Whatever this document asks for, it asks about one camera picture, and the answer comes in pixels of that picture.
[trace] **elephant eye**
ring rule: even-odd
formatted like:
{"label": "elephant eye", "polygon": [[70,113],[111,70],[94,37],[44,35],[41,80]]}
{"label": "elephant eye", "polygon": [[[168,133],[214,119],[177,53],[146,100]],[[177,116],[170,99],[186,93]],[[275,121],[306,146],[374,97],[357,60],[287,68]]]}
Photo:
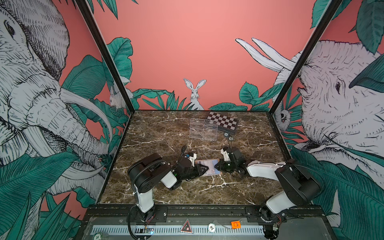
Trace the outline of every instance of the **elephant eye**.
{"label": "elephant eye", "polygon": [[338,92],[338,94],[340,94],[340,82],[336,83],[335,88],[336,88],[336,91]]}
{"label": "elephant eye", "polygon": [[15,35],[15,30],[13,29],[13,27],[9,24],[9,22],[7,22],[6,20],[4,21],[4,26],[5,28],[7,29],[8,33],[11,35],[11,37],[13,38],[13,36]]}

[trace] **warning triangle sign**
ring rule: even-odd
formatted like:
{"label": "warning triangle sign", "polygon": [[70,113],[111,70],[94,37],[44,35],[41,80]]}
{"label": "warning triangle sign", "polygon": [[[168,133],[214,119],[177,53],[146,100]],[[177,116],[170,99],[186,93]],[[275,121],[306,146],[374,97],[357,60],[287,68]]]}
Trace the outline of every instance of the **warning triangle sign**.
{"label": "warning triangle sign", "polygon": [[192,228],[191,228],[191,225],[189,223],[189,219],[187,219],[183,225],[183,227],[181,228],[180,232],[184,232],[184,233],[193,233],[192,232]]}

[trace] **vent grille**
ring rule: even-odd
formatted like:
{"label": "vent grille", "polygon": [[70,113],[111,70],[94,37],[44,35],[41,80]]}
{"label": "vent grille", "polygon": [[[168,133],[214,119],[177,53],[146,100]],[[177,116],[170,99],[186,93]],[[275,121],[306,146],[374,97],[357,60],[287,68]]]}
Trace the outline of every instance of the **vent grille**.
{"label": "vent grille", "polygon": [[[132,225],[132,231],[135,235],[148,235],[148,233],[139,233],[140,230],[144,230],[144,225]],[[181,233],[180,229],[182,225],[155,225],[148,226],[155,227],[153,235],[185,235],[187,233]],[[192,227],[194,235],[264,235],[263,226],[259,225],[242,225],[238,229],[227,229],[223,226],[216,225],[216,231],[210,233],[207,225],[195,225]],[[98,232],[108,233],[109,235],[129,235],[128,227],[124,225],[93,225],[91,235]]]}

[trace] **orange label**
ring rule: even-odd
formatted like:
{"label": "orange label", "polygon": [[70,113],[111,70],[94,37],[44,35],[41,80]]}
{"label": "orange label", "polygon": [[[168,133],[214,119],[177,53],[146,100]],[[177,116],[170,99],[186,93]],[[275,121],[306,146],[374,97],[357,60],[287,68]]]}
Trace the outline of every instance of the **orange label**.
{"label": "orange label", "polygon": [[231,225],[232,225],[232,229],[241,228],[240,221],[231,222]]}

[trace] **rabbit ear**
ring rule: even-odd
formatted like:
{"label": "rabbit ear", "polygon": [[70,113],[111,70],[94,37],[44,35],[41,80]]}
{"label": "rabbit ear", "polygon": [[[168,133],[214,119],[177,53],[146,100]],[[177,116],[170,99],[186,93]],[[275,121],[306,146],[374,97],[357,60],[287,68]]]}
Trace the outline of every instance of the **rabbit ear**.
{"label": "rabbit ear", "polygon": [[187,88],[193,90],[193,84],[191,83],[191,81],[189,81],[186,78],[183,78],[183,79],[184,79],[185,84],[187,85]]}
{"label": "rabbit ear", "polygon": [[206,80],[205,80],[205,79],[201,80],[201,81],[197,84],[196,89],[201,88],[205,83],[206,83]]}

